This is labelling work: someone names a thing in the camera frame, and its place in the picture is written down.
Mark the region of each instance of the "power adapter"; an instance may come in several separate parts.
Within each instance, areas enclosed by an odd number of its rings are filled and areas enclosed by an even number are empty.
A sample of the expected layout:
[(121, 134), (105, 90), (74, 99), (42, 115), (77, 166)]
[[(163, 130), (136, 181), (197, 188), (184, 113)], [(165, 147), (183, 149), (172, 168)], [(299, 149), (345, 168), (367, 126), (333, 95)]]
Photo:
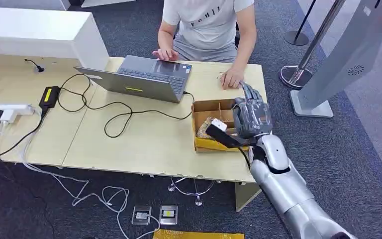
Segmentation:
[(59, 86), (48, 86), (45, 88), (39, 107), (42, 109), (42, 117), (47, 114), (48, 109), (55, 107), (61, 88)]

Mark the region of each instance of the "metal plate on floor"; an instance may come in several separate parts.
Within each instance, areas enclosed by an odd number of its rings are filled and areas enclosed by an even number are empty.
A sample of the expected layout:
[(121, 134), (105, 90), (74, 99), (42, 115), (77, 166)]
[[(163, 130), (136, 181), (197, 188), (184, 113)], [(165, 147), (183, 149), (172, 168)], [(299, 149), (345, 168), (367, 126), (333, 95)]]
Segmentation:
[(131, 223), (133, 225), (148, 226), (150, 224), (150, 217), (148, 215), (151, 215), (150, 206), (135, 206)]
[(178, 206), (163, 205), (160, 207), (159, 221), (161, 225), (178, 224)]

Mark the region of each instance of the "floor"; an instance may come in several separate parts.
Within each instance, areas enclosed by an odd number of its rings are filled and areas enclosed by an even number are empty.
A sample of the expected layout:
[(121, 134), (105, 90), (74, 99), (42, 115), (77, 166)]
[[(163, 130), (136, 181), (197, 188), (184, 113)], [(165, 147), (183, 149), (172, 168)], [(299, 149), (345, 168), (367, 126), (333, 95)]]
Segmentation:
[[(304, 13), (307, 13), (311, 0), (298, 0)], [(316, 2), (308, 17), (314, 32), (320, 27), (331, 8), (333, 0)], [(321, 42), (324, 53), (328, 56), (342, 36), (360, 0), (346, 1), (333, 21), (329, 31)], [(371, 142), (382, 160), (382, 47), (372, 71), (345, 89), (352, 106), (357, 112)]]
[[(280, 68), (298, 62), (307, 49), (307, 46), (296, 47), (283, 40), (285, 32), (297, 29), (302, 22), (304, 5), (301, 4), (301, 8), (297, 0), (276, 0), (256, 1), (255, 6), (258, 41), (250, 63), (263, 66), (275, 134), (282, 139), (289, 157), (332, 218), (358, 238), (382, 239), (382, 155), (364, 125), (363, 115), (357, 114), (359, 110), (350, 94), (342, 92), (330, 99), (335, 113), (333, 119), (298, 118), (291, 109), (289, 88), (278, 80)], [(156, 34), (162, 8), (160, 0), (137, 0), (86, 9), (71, 7), (70, 10), (93, 13), (111, 56), (152, 57), (151, 51), (157, 48)], [(315, 32), (315, 21), (310, 20), (304, 28), (310, 39), (314, 36), (313, 29)], [(317, 48), (308, 67), (316, 71), (326, 55), (326, 49)], [(70, 196), (53, 178), (28, 171), (22, 165), (10, 167), (19, 181), (48, 202), (55, 238), (81, 239), (88, 235), (99, 239), (123, 238), (115, 213), (95, 198), (73, 208)], [(196, 207), (194, 198), (167, 192), (170, 179), (166, 177), (152, 179), (124, 173), (44, 168), (90, 179), (85, 193), (100, 192), (106, 185), (129, 188), (128, 206), (120, 218), (131, 238), (154, 228), (154, 224), (132, 226), (133, 207), (150, 205), (158, 212), (161, 204), (177, 204), (180, 209), (179, 224), (164, 226), (166, 229), (244, 233), (247, 239), (290, 237), (264, 195), (236, 213), (233, 183), (216, 184), (202, 197), (203, 206)], [(43, 217), (43, 203), (32, 199), (23, 188), (6, 182), (1, 177), (6, 174), (0, 165), (0, 237), (52, 238)], [(199, 181), (201, 187), (206, 183)], [(71, 190), (79, 190), (76, 183), (68, 181), (66, 184)]]

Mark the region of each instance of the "black cable on desk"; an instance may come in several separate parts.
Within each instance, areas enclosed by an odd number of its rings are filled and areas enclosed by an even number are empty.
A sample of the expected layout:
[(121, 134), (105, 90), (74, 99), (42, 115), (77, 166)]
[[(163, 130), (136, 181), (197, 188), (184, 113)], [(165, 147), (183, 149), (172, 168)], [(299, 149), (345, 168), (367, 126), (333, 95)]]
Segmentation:
[(29, 61), (29, 62), (33, 63), (33, 64), (36, 66), (36, 68), (37, 68), (37, 70), (38, 70), (39, 72), (44, 72), (44, 71), (45, 71), (45, 68), (43, 68), (43, 67), (37, 65), (36, 62), (34, 62), (34, 61), (32, 61), (32, 60), (24, 59), (24, 61), (26, 61), (26, 62)]
[(28, 136), (30, 136), (32, 133), (36, 132), (42, 125), (43, 123), (43, 120), (44, 120), (44, 117), (42, 116), (40, 118), (40, 122), (39, 124), (36, 126), (36, 128), (34, 128), (32, 131), (30, 131), (28, 134), (24, 135), (17, 143), (15, 143), (11, 148), (9, 148), (8, 150), (6, 150), (5, 152), (3, 153), (0, 153), (0, 156), (4, 155), (4, 154), (7, 154), (9, 153), (11, 150), (13, 150), (15, 147), (17, 147), (23, 140), (25, 140), (25, 138), (27, 138)]
[[(72, 78), (74, 78), (74, 77), (76, 77), (76, 76), (85, 76), (85, 77), (88, 79), (88, 81), (89, 81), (89, 84), (87, 85), (86, 89), (85, 89), (82, 93), (73, 92), (73, 91), (68, 90), (67, 88), (64, 87), (65, 84), (66, 84), (68, 81), (70, 81)], [(110, 138), (116, 138), (116, 137), (119, 137), (119, 136), (121, 136), (121, 135), (125, 132), (125, 129), (126, 129), (128, 123), (130, 122), (131, 117), (132, 117), (133, 114), (143, 114), (143, 113), (149, 113), (149, 112), (156, 112), (156, 113), (159, 113), (159, 114), (162, 114), (162, 115), (164, 115), (164, 116), (167, 116), (167, 117), (170, 117), (170, 118), (173, 118), (173, 119), (177, 119), (177, 120), (185, 120), (186, 118), (188, 118), (188, 117), (191, 115), (191, 112), (190, 112), (187, 116), (180, 118), (180, 117), (175, 117), (175, 116), (168, 115), (168, 114), (163, 113), (163, 112), (158, 111), (158, 110), (147, 110), (147, 111), (137, 111), (137, 112), (135, 112), (135, 111), (132, 110), (132, 108), (131, 108), (129, 105), (125, 104), (124, 102), (120, 102), (120, 101), (111, 102), (111, 103), (106, 104), (106, 105), (104, 105), (104, 106), (97, 107), (97, 108), (93, 108), (93, 107), (90, 107), (90, 105), (87, 104), (87, 98), (86, 98), (86, 96), (85, 96), (85, 93), (89, 90), (89, 88), (91, 87), (91, 85), (92, 85), (92, 81), (91, 81), (90, 77), (88, 77), (88, 76), (85, 75), (85, 74), (75, 74), (75, 75), (71, 76), (70, 78), (68, 78), (68, 79), (62, 84), (61, 89), (62, 89), (62, 90), (65, 90), (65, 91), (68, 91), (68, 92), (71, 93), (71, 94), (81, 96), (81, 100), (83, 101), (83, 105), (82, 105), (80, 108), (76, 109), (76, 110), (69, 110), (69, 109), (65, 108), (64, 106), (62, 106), (62, 104), (61, 104), (61, 102), (60, 102), (60, 100), (59, 100), (59, 96), (58, 96), (58, 98), (57, 98), (57, 102), (58, 102), (58, 104), (59, 104), (59, 106), (60, 106), (61, 108), (63, 108), (64, 110), (66, 110), (66, 111), (68, 111), (68, 112), (73, 112), (73, 113), (82, 110), (84, 107), (86, 107), (86, 108), (88, 108), (88, 109), (90, 109), (90, 110), (100, 110), (100, 109), (106, 108), (106, 107), (111, 106), (111, 105), (114, 105), (114, 104), (121, 104), (121, 105), (127, 107), (127, 108), (129, 109), (129, 112), (127, 112), (127, 113), (121, 113), (121, 114), (115, 115), (114, 117), (112, 117), (111, 119), (109, 119), (109, 120), (106, 122), (106, 124), (104, 125), (104, 133), (106, 134), (106, 136), (108, 136), (108, 137), (110, 137)], [(191, 97), (192, 97), (192, 102), (195, 101), (194, 96), (193, 96), (191, 93), (184, 91), (184, 95), (191, 95)], [(110, 134), (107, 132), (107, 126), (108, 126), (114, 119), (116, 119), (116, 118), (118, 118), (118, 117), (120, 117), (120, 116), (126, 116), (126, 115), (128, 115), (128, 119), (126, 120), (126, 122), (125, 122), (125, 124), (124, 124), (122, 130), (120, 131), (120, 133), (115, 134), (115, 135), (110, 135)]]

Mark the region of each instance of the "white table top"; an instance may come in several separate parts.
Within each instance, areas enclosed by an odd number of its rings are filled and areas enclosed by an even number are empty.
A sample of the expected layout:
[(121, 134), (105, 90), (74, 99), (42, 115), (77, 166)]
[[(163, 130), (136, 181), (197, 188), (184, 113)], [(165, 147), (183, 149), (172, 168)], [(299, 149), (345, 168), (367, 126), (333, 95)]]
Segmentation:
[(73, 40), (91, 12), (0, 7), (0, 37)]
[[(116, 71), (122, 58), (112, 58), (107, 70)], [(223, 90), (217, 79), (230, 64), (187, 62), (193, 65), (186, 91), (196, 101), (231, 99), (243, 95), (240, 89)], [(264, 99), (263, 72), (260, 65), (248, 65), (246, 82), (260, 90)], [(92, 107), (122, 101), (134, 111), (160, 110), (183, 117), (191, 111), (192, 99), (184, 95), (180, 104), (108, 92), (97, 86)], [(63, 162), (64, 167), (93, 168), (154, 175), (193, 177), (224, 181), (254, 182), (245, 159), (235, 152), (201, 152), (193, 147), (191, 117), (176, 120), (158, 113), (133, 115), (125, 133), (118, 138), (104, 134), (106, 122), (116, 114), (126, 113), (123, 106), (98, 111), (87, 110), (77, 135)], [(127, 119), (120, 117), (108, 132), (118, 133)]]
[[(24, 62), (23, 57), (0, 57), (0, 103), (2, 104), (32, 104), (38, 107), (43, 91), (47, 86), (60, 86), (71, 75), (77, 71), (65, 65), (74, 65), (74, 60), (32, 58), (38, 64), (45, 67), (42, 73), (34, 72), (34, 66)], [(73, 81), (67, 87), (78, 91), (87, 87), (87, 81)], [(93, 87), (87, 93), (91, 97), (95, 91)], [(70, 109), (81, 106), (79, 97), (62, 95), (61, 100)], [(51, 109), (43, 123), (42, 128), (36, 134), (31, 143), (28, 160), (31, 163), (43, 165), (60, 166), (68, 148), (74, 139), (75, 133), (80, 125), (81, 119), (86, 111), (72, 114), (64, 111), (59, 106)], [(14, 123), (9, 124), (4, 134), (0, 136), (0, 152), (13, 146), (21, 137), (34, 129), (39, 122), (39, 117), (18, 116)], [(2, 160), (20, 162), (17, 147), (10, 153), (2, 156)]]
[[(46, 66), (45, 72), (34, 73), (34, 67), (25, 63), (23, 57), (0, 58), (0, 103), (30, 103), (37, 106), (46, 86), (61, 86), (68, 77), (77, 73), (71, 67), (78, 65), (75, 60), (33, 60)], [(116, 71), (122, 61), (123, 58), (111, 58), (106, 69)], [(243, 95), (242, 90), (225, 91), (220, 87), (217, 77), (228, 69), (229, 64), (191, 64), (193, 69), (186, 90), (194, 95), (195, 100), (231, 99)], [(261, 66), (248, 65), (245, 78), (266, 99)], [(86, 86), (87, 80), (78, 77), (67, 88), (80, 92)], [(180, 104), (174, 104), (107, 92), (100, 86), (93, 86), (86, 97), (92, 107), (122, 101), (135, 111), (156, 109), (174, 116), (186, 116), (192, 104), (192, 98), (188, 95), (184, 95)], [(62, 92), (61, 102), (70, 109), (81, 106), (80, 97), (67, 92)], [(134, 115), (122, 136), (107, 137), (103, 131), (107, 120), (123, 112), (127, 112), (125, 107), (114, 105), (97, 111), (69, 113), (57, 105), (49, 111), (43, 127), (34, 138), (27, 160), (35, 164), (73, 168), (254, 182), (240, 153), (194, 151), (191, 117), (176, 120), (158, 113)], [(38, 120), (37, 116), (18, 117), (0, 136), (0, 152), (35, 128)], [(115, 120), (108, 127), (108, 132), (119, 132), (125, 120), (125, 117)], [(20, 149), (2, 159), (20, 162)]]

